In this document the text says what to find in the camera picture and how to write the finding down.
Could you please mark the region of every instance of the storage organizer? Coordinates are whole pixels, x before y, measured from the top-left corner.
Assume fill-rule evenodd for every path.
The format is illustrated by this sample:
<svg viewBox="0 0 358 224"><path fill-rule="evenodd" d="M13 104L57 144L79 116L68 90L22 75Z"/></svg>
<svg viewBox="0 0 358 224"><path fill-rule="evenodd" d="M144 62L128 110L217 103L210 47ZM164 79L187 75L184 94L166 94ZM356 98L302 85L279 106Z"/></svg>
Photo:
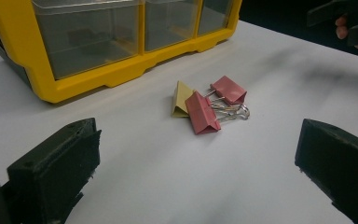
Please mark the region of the storage organizer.
<svg viewBox="0 0 358 224"><path fill-rule="evenodd" d="M241 0L0 0L0 54L42 100L114 87L233 35Z"/></svg>

